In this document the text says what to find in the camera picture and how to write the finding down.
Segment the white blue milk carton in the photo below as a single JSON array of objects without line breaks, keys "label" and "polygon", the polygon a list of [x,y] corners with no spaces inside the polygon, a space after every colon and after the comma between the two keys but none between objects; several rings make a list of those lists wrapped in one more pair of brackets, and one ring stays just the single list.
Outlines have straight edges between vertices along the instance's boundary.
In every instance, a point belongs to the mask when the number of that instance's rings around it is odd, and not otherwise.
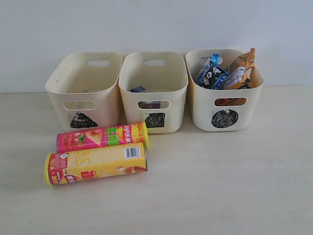
[{"label": "white blue milk carton", "polygon": [[135,88],[131,89],[131,92],[132,93],[148,93],[148,91],[145,88],[143,88],[142,86],[135,87]]}]

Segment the cream plastic bin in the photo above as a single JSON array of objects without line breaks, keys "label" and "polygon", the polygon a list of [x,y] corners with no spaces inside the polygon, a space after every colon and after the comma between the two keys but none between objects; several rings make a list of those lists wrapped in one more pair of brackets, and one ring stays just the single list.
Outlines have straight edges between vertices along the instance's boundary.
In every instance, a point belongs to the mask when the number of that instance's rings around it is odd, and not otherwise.
[{"label": "cream plastic bin", "polygon": [[[125,57],[119,76],[127,123],[145,122],[150,134],[172,133],[183,121],[188,76],[175,52],[136,52]],[[132,93],[142,86],[148,93]],[[160,109],[140,109],[140,101],[160,101]]]},{"label": "cream plastic bin", "polygon": [[122,63],[116,52],[82,52],[61,61],[45,89],[66,132],[119,123]]},{"label": "cream plastic bin", "polygon": [[198,86],[197,75],[204,64],[201,59],[207,59],[215,53],[223,59],[223,69],[242,54],[234,49],[211,48],[194,50],[185,56],[189,77],[188,100],[193,123],[209,132],[243,130],[250,124],[264,79],[254,68],[251,73],[251,89],[209,90]]}]

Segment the blue noodle packet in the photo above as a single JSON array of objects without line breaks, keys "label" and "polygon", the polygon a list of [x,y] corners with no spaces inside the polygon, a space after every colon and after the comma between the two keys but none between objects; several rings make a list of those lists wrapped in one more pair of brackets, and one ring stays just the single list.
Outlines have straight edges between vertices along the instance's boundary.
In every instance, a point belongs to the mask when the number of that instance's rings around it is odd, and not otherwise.
[{"label": "blue noodle packet", "polygon": [[209,90],[221,90],[227,71],[219,67],[222,58],[219,54],[212,54],[198,73],[196,84]]}]

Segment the orange noodle packet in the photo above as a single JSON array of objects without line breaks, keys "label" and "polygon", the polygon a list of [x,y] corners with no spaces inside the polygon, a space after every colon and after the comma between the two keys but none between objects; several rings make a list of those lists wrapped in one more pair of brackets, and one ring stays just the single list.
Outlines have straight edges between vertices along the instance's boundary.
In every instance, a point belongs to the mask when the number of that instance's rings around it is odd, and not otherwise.
[{"label": "orange noodle packet", "polygon": [[255,48],[238,56],[228,67],[228,75],[222,85],[223,90],[244,90],[256,87],[254,70]]}]

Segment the left cream plastic bin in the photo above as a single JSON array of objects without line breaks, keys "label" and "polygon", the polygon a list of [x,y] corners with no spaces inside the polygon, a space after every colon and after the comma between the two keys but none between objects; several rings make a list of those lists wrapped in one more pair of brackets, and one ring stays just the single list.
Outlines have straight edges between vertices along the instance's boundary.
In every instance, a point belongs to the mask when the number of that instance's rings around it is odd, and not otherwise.
[{"label": "left cream plastic bin", "polygon": [[122,63],[116,52],[82,52],[61,61],[45,89],[66,132],[119,123]]}]

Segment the purple small box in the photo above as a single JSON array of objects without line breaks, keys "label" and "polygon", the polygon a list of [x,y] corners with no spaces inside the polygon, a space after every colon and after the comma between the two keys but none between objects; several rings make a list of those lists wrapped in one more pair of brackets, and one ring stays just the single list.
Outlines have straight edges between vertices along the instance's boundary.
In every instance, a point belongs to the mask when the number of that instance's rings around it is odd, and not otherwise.
[{"label": "purple small box", "polygon": [[140,109],[159,109],[160,101],[140,101],[138,107]]}]

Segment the middle cream plastic bin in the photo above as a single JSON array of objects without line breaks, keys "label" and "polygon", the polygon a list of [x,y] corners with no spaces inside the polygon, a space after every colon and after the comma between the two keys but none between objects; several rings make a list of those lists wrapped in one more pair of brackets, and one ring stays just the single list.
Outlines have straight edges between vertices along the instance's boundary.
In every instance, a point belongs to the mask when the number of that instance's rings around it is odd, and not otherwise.
[{"label": "middle cream plastic bin", "polygon": [[[175,52],[136,52],[125,57],[119,76],[127,123],[145,122],[150,134],[172,133],[183,121],[188,76]],[[132,93],[142,86],[148,93]],[[140,109],[140,101],[160,101],[160,109]]]}]

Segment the right cream plastic bin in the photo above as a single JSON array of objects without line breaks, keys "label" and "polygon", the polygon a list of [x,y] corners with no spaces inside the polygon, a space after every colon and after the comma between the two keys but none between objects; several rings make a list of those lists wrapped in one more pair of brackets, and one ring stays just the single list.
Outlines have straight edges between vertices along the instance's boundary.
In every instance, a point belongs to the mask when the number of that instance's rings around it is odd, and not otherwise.
[{"label": "right cream plastic bin", "polygon": [[234,49],[211,48],[194,50],[185,56],[189,77],[188,100],[193,123],[209,132],[243,130],[250,124],[264,79],[254,68],[251,73],[251,89],[209,90],[198,86],[197,75],[204,64],[201,59],[207,59],[215,53],[223,59],[223,69],[242,54]]}]

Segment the pink chips can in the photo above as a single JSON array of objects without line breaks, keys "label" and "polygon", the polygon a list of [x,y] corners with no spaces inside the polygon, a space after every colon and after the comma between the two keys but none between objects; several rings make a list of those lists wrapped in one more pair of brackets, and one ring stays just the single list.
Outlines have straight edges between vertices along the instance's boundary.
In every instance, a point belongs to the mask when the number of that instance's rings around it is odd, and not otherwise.
[{"label": "pink chips can", "polygon": [[145,122],[60,133],[56,140],[56,151],[59,153],[137,142],[142,142],[147,149],[150,147]]}]

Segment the yellow chips can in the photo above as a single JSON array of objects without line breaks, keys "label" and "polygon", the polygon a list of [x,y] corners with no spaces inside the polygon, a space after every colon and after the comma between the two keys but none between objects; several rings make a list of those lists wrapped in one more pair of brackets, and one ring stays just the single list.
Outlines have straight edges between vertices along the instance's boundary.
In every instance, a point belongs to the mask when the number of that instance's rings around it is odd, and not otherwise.
[{"label": "yellow chips can", "polygon": [[44,179],[49,186],[146,172],[146,149],[141,142],[47,155]]}]

